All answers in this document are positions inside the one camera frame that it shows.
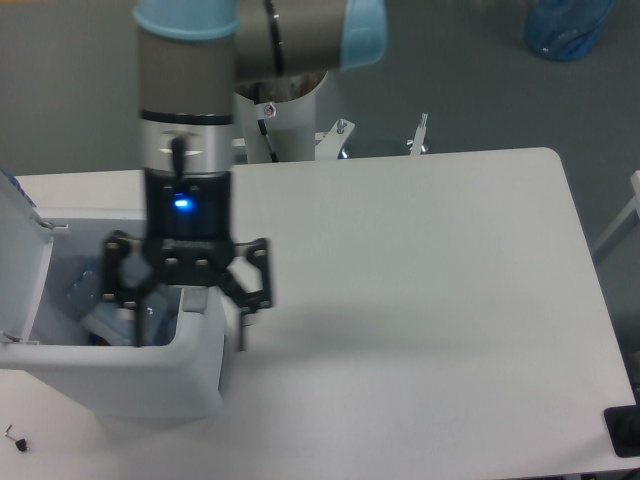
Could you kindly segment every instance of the white table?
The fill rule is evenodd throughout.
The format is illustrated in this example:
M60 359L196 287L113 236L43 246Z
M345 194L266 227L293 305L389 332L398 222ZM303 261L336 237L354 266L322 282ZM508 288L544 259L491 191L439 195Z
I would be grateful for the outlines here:
M139 172L23 177L40 206L140 208ZM277 307L214 419L96 418L0 372L3 478L480 480L640 466L633 403L561 163L545 149L235 169Z

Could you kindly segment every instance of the blue led light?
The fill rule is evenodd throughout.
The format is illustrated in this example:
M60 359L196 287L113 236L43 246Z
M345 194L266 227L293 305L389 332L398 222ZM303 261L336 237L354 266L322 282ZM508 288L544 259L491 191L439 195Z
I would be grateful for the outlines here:
M193 201L181 195L176 195L173 206L181 212L189 212L193 210Z

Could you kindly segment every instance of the black cable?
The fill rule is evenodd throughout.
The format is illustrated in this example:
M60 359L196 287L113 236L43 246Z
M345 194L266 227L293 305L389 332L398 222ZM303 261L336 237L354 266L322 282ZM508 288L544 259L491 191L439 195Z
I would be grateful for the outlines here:
M273 0L264 0L264 8L269 17L269 31L271 33L271 45L273 46L273 62L276 69L276 75L281 77L284 75L284 55L282 54L282 37L280 36L280 26L278 24L278 12Z
M182 176L184 175L187 141L182 135L175 137L169 143L169 148L171 148L171 165L173 167L173 171L176 174L176 179L178 180L178 182L181 182Z
M256 83L255 90L253 92L253 104L260 104L260 86L261 83ZM264 137L264 141L267 144L267 149L269 150L269 156L271 157L271 163L280 163L280 159L278 158L278 154L276 153L276 149L271 143L271 138L269 137L269 132L267 131L267 124L264 119L258 120L258 128L260 129L260 133Z

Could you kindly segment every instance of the metal bracket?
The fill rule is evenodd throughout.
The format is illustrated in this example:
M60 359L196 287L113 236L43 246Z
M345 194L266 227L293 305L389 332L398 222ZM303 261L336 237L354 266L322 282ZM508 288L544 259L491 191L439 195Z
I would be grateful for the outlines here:
M413 140L407 140L407 147L409 148L410 156L424 155L429 153L429 147L425 143L425 137L427 135L427 119L428 113L423 113L420 117L420 124L416 128L416 133L413 136Z
M591 257L597 267L615 248L627 237L627 235L640 223L640 171L631 177L631 185L635 196L616 215L602 234L593 243Z
M258 103L255 105L256 119L265 120L278 115L278 109L274 102Z
M33 217L33 221L40 225L42 228L46 228L51 231L60 231L60 230L68 230L69 225L56 225L52 222L47 222L46 220L41 219L40 217Z
M356 125L343 118L338 120L327 135L316 145L316 160L335 160L344 144L356 129Z

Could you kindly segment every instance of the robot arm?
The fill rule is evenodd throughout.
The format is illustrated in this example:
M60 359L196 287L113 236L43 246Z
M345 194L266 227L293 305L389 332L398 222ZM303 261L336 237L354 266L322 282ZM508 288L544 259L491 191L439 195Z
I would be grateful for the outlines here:
M384 2L240 0L236 9L235 0L138 0L134 16L147 230L144 239L114 232L105 241L103 298L138 312L158 283L218 286L242 322L273 298L267 240L236 245L230 233L234 87L377 61L386 47ZM129 287L120 266L134 251L151 273ZM258 268L260 290L235 280L235 256Z

